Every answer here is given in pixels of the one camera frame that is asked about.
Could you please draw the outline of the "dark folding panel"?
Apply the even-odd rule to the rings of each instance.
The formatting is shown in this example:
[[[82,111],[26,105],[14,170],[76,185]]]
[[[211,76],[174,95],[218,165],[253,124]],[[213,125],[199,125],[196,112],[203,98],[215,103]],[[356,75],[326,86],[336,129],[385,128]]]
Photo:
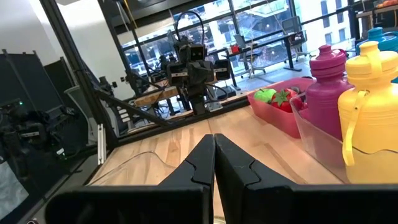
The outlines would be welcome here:
[[[20,99],[27,110],[50,111],[63,101],[37,54],[0,50],[0,104]]]

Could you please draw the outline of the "grey mesh office chair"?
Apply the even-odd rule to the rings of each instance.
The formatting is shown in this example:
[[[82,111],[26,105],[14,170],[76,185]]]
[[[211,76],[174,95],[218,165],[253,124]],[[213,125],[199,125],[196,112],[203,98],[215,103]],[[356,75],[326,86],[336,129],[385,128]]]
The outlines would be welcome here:
[[[88,125],[88,143],[87,145],[94,145],[97,143],[97,123],[93,117],[93,114],[85,100],[83,91],[80,86],[74,86],[64,91],[66,95],[77,105],[79,110],[82,112]]]

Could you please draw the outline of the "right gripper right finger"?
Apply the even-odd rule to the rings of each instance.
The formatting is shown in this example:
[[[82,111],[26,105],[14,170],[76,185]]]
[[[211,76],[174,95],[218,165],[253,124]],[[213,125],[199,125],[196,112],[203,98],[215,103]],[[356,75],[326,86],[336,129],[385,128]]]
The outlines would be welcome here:
[[[215,135],[227,224],[398,224],[398,184],[300,185]]]

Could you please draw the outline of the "red toy strawberry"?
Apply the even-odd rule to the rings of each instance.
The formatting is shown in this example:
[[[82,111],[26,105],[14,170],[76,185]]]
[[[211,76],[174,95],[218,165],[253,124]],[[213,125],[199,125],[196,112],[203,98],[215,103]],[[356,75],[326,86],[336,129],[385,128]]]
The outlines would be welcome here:
[[[285,88],[274,93],[271,99],[271,106],[285,111],[287,113],[292,113],[292,106],[290,100],[293,99],[293,105],[296,109],[302,109],[304,102],[302,101],[299,94],[290,88]]]

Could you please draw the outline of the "black background desk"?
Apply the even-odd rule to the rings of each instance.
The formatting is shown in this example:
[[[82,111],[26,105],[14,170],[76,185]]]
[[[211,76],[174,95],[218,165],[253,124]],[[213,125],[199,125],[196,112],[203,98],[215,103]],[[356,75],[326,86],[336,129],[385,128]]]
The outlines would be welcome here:
[[[292,44],[290,43],[290,38],[291,38],[291,37],[295,37],[295,36],[296,36],[297,34],[299,34],[299,33],[300,33],[300,31],[299,31],[299,32],[291,32],[291,33],[288,33],[287,35],[283,35],[283,36],[281,36],[281,37],[273,38],[273,39],[268,40],[268,41],[266,41],[266,42],[262,42],[262,43],[260,43],[260,44],[256,44],[256,45],[253,46],[253,47],[249,47],[249,48],[246,47],[246,48],[242,49],[241,51],[236,52],[236,53],[233,53],[233,54],[231,54],[231,53],[228,51],[229,48],[223,49],[222,52],[226,52],[226,55],[225,55],[226,58],[231,58],[231,57],[234,57],[234,56],[237,56],[237,55],[246,53],[246,52],[248,52],[248,51],[251,51],[251,50],[254,50],[254,49],[258,49],[258,48],[264,47],[264,46],[266,46],[266,45],[273,44],[273,43],[275,43],[275,42],[281,42],[281,41],[283,41],[283,42],[284,42],[284,45],[285,45],[285,49],[286,49],[287,55],[288,55],[287,59],[288,59],[288,62],[289,62],[289,66],[288,66],[288,67],[285,67],[285,69],[286,69],[286,70],[295,71],[295,72],[301,72],[302,69],[296,69],[296,68],[294,67],[293,58],[292,58],[292,55],[291,55],[291,45],[292,45]]]

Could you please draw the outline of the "pink plastic bin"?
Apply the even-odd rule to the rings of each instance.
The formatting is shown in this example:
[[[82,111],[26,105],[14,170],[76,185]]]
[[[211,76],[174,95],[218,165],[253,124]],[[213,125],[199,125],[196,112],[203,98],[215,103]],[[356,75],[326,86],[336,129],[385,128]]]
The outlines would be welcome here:
[[[301,90],[306,90],[314,82],[315,80],[309,78],[292,78],[290,80],[273,83],[263,88],[263,90],[282,90],[291,86],[296,86],[299,87]],[[247,95],[248,102],[250,103],[254,114],[257,117],[266,121],[267,123],[273,125],[277,129],[288,134],[292,138],[300,139],[300,133],[294,114],[277,109],[263,101],[256,100],[254,98],[255,92],[256,91]]]

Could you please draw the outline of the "black stand post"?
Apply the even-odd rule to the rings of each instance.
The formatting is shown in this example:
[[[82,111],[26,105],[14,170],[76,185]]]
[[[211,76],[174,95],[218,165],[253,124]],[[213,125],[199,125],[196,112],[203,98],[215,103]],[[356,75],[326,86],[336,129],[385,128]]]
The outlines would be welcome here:
[[[106,143],[108,147],[115,147],[118,139],[112,129],[108,113],[95,93],[95,89],[89,77],[89,71],[83,63],[83,59],[74,43],[72,35],[60,12],[55,0],[39,0],[42,8],[52,26],[58,42],[65,54],[77,82],[83,92],[86,102],[90,107],[93,117],[98,124],[102,124],[106,133]]]

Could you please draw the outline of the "white metal bracket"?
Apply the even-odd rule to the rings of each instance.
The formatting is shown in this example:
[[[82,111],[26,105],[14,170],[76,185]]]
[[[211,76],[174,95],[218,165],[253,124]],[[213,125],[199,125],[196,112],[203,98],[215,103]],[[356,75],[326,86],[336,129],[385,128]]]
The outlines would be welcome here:
[[[106,161],[106,129],[103,124],[98,125],[97,151],[98,165],[100,166]]]

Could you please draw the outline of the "green toy apple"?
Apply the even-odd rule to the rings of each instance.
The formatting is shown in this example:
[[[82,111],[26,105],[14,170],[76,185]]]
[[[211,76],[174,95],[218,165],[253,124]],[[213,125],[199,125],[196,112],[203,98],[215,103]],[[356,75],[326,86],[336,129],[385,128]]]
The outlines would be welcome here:
[[[264,103],[270,103],[276,92],[277,91],[274,89],[259,89],[257,92],[255,92],[253,98]]]

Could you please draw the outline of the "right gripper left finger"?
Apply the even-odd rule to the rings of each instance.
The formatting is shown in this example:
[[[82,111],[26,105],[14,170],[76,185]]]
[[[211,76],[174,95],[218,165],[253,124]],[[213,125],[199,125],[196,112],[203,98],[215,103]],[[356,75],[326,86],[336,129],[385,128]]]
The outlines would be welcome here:
[[[53,197],[46,224],[213,224],[216,142],[206,134],[158,185],[77,187]]]

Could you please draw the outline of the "blue squeeze bottle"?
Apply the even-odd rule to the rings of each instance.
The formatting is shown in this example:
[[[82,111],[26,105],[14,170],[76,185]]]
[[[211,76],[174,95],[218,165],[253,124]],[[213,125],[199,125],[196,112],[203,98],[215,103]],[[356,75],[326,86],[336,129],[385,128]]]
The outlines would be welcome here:
[[[346,63],[352,84],[368,90],[398,89],[398,31],[368,30],[368,38],[356,44],[356,53]]]

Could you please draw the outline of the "black aluminium table frame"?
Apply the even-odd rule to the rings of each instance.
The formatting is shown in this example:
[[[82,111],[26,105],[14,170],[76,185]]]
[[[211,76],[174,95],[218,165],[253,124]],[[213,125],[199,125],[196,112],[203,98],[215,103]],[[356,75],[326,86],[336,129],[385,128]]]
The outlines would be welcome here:
[[[187,111],[178,116],[171,116],[169,119],[157,118],[156,122],[149,123],[140,128],[132,128],[127,132],[127,134],[122,135],[121,137],[117,137],[113,133],[113,131],[106,131],[106,146],[109,148],[110,151],[112,151],[114,148],[123,146],[125,144],[136,142],[138,140],[149,138],[174,129],[182,128],[190,124],[194,124],[215,116],[219,116],[221,114],[228,113],[236,109],[243,108],[249,105],[248,94],[250,93],[252,93],[252,91],[239,91],[236,96],[222,101],[221,109],[212,112],[194,115],[193,111]]]

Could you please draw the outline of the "yellow squeeze bottle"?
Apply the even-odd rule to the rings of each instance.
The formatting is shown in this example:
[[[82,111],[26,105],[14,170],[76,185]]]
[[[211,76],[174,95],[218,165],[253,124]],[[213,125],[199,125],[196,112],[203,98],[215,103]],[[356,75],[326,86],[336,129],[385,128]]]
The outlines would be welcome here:
[[[342,156],[352,184],[398,184],[398,53],[378,42],[347,60],[352,88],[338,98]]]

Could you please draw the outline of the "purple squeeze bottle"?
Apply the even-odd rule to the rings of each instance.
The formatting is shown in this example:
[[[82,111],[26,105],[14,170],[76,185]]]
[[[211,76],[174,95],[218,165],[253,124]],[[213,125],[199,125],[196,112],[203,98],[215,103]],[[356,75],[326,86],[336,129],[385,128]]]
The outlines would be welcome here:
[[[352,88],[343,77],[346,52],[322,45],[317,57],[310,59],[310,71],[316,80],[305,91],[309,118],[313,125],[341,140],[338,98]]]

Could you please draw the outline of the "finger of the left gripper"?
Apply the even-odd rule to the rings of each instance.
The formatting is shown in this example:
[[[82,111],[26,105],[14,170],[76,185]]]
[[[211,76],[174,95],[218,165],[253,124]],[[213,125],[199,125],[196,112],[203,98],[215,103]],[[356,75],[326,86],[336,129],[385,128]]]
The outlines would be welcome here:
[[[230,61],[228,59],[216,60],[214,73],[217,80],[228,80],[231,77]]]
[[[167,65],[167,76],[172,86],[183,86],[187,80],[187,68],[183,63],[171,63]]]

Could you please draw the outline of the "clear plastic bin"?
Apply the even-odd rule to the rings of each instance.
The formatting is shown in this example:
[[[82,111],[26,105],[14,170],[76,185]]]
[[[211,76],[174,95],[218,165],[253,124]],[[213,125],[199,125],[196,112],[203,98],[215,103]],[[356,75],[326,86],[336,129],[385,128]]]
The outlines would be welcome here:
[[[313,125],[308,108],[292,109],[304,150],[343,183],[398,184],[398,111],[360,109],[348,166],[343,142]]]

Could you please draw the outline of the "wooden background table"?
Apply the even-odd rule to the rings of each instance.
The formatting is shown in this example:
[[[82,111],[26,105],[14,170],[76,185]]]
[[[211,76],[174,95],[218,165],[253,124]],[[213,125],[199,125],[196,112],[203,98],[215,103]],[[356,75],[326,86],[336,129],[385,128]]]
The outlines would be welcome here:
[[[146,91],[142,96],[131,100],[133,106],[143,109],[152,115],[166,118],[182,112],[177,103],[172,101],[180,95],[179,89],[175,86],[164,86],[163,88]]]

